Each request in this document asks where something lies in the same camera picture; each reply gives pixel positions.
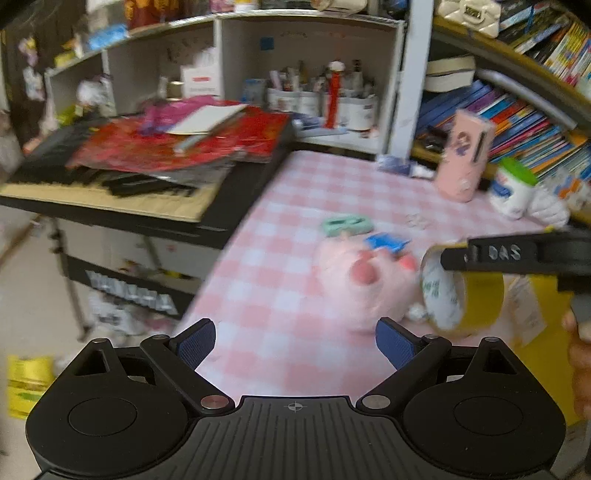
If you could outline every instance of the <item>white paper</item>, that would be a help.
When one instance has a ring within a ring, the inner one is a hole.
[[[206,105],[168,131],[173,135],[207,134],[219,124],[245,109],[246,105]]]

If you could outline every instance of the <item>table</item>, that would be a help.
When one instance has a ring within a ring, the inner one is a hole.
[[[320,222],[335,213],[367,215],[378,231],[412,238],[408,248],[417,259],[432,244],[542,228],[501,216],[483,193],[454,203],[431,182],[379,172],[375,163],[293,153],[177,329],[203,317],[214,321],[216,347],[197,372],[235,401],[349,395],[355,402],[394,372],[373,335],[342,328],[312,274]],[[423,230],[407,224],[418,213],[428,222]]]

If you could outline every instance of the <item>blue gripper pad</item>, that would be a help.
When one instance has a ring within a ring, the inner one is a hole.
[[[216,344],[216,326],[210,319],[201,319],[195,325],[171,340],[174,353],[195,370]]]
[[[375,327],[375,343],[396,370],[409,363],[420,351],[420,338],[389,318],[381,318]]]

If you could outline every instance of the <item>handbag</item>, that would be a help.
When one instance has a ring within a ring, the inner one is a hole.
[[[441,0],[437,15],[489,37],[499,34],[501,6],[493,0]]]

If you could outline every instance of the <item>green lid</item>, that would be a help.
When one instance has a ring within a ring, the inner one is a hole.
[[[527,183],[528,185],[532,186],[535,186],[538,183],[538,178],[534,175],[534,173],[513,157],[503,158],[501,160],[501,167],[503,167],[516,179],[521,180],[523,183]]]

